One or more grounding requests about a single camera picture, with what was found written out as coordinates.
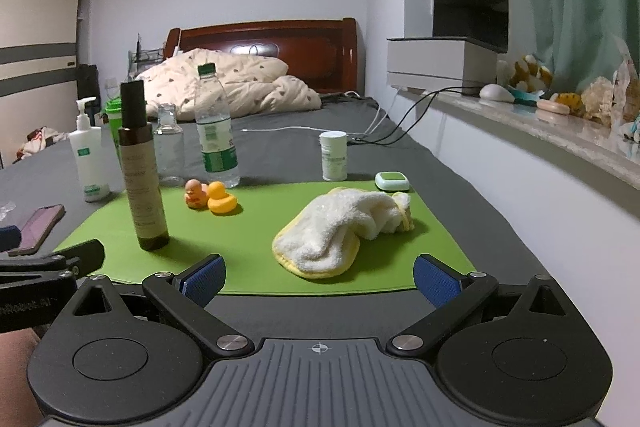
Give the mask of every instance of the gray bed sheet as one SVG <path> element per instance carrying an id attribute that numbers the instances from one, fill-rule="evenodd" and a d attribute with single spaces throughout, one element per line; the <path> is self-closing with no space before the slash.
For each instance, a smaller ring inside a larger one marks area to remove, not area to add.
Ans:
<path id="1" fill-rule="evenodd" d="M 233 121 L 234 142 L 243 185 L 322 181 L 318 133 L 308 130 L 243 132 L 242 129 L 310 126 L 361 132 L 376 113 L 371 102 L 339 99 L 311 112 L 264 114 Z M 186 176 L 204 174 L 195 124 L 181 124 L 185 134 Z M 385 120 L 376 136 L 395 125 Z M 123 189 L 123 180 L 107 127 L 102 142 L 108 148 L 105 166 L 110 186 Z M 390 147 L 358 145 L 348 148 L 350 179 L 372 179 L 379 171 L 401 171 L 427 206 L 465 251 L 477 269 L 502 283 L 526 283 L 544 273 L 537 258 L 509 223 L 467 181 L 405 137 Z M 49 255 L 96 208 L 86 203 L 76 178 L 68 141 L 60 142 L 16 165 L 0 170 L 0 204 L 12 200 L 16 210 L 0 226 L 20 226 L 41 206 L 64 204 L 65 217 L 54 227 L 38 257 Z M 363 338 L 385 342 L 433 310 L 416 290 L 374 295 L 332 297 L 218 296 L 207 310 L 258 342 L 276 338 Z"/>

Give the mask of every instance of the black bottle cap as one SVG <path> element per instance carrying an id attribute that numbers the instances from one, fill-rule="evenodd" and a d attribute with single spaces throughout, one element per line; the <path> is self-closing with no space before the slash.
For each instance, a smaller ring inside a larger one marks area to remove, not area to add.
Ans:
<path id="1" fill-rule="evenodd" d="M 145 82 L 134 80 L 120 84 L 122 126 L 136 129 L 146 126 Z"/>

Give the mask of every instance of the white box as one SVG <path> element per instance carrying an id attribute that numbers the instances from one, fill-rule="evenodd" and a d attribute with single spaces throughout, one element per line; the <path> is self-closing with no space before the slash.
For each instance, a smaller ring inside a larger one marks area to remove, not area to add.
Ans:
<path id="1" fill-rule="evenodd" d="M 497 50 L 475 39 L 389 39 L 387 84 L 426 91 L 465 87 L 464 94 L 478 94 L 495 83 L 497 61 Z"/>

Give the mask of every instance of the brown glass bottle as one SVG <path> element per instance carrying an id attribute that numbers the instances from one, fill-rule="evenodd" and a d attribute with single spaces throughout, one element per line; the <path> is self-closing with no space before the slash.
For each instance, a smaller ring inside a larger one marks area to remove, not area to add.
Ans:
<path id="1" fill-rule="evenodd" d="M 120 86 L 122 127 L 120 164 L 138 243 L 143 250 L 157 250 L 169 242 L 160 193 L 153 130 L 146 121 L 142 80 Z"/>

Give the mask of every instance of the wooden headboard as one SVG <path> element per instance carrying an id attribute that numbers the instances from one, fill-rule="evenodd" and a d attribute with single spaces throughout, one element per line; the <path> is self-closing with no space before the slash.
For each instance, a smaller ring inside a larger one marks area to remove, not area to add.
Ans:
<path id="1" fill-rule="evenodd" d="M 358 45 L 356 21 L 264 21 L 169 31 L 164 58 L 176 46 L 237 54 L 278 57 L 289 74 L 317 92 L 356 90 Z"/>

